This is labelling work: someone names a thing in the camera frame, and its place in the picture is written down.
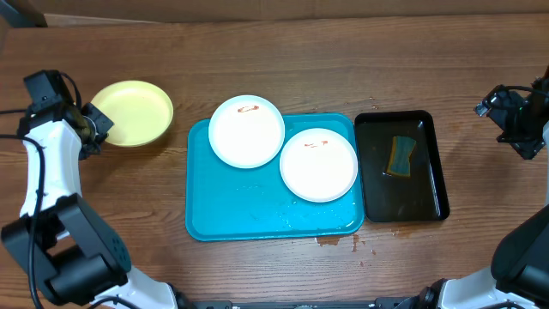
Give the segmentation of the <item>yellow plate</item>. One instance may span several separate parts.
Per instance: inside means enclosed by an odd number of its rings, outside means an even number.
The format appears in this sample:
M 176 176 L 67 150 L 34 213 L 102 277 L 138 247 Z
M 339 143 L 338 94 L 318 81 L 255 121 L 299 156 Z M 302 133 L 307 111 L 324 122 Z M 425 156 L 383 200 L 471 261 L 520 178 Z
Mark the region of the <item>yellow plate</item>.
M 106 142 L 119 147 L 155 141 L 169 128 L 174 114 L 167 93 L 143 81 L 113 83 L 100 90 L 91 103 L 113 122 Z

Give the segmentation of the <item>green yellow sponge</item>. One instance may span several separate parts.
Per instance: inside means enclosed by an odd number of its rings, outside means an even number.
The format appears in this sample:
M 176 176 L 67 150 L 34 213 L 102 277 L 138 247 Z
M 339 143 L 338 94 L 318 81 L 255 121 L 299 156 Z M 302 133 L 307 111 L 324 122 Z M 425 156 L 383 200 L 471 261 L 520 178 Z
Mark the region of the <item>green yellow sponge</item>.
M 386 173 L 389 176 L 409 178 L 411 176 L 410 159 L 415 150 L 416 141 L 408 136 L 393 136 Z

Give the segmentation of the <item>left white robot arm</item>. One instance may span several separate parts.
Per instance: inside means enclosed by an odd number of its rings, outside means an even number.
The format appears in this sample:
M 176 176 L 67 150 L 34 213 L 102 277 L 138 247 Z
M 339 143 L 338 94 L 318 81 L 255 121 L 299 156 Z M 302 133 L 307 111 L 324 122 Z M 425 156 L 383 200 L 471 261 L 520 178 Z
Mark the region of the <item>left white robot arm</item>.
M 79 162 L 101 151 L 113 122 L 84 104 L 75 82 L 58 70 L 24 79 L 32 99 L 17 132 L 27 151 L 27 194 L 1 241 L 27 274 L 35 307 L 190 308 L 166 282 L 133 266 L 127 247 L 81 193 Z

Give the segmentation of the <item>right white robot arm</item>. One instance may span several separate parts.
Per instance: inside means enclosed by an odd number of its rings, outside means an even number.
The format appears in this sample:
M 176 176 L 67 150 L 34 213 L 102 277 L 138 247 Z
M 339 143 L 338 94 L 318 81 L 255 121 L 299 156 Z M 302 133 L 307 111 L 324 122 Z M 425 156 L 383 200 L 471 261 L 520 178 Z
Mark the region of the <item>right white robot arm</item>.
M 548 74 L 530 86 L 497 85 L 475 108 L 524 160 L 548 147 Z M 440 279 L 405 299 L 376 299 L 373 308 L 547 308 L 548 207 L 505 236 L 489 267 Z

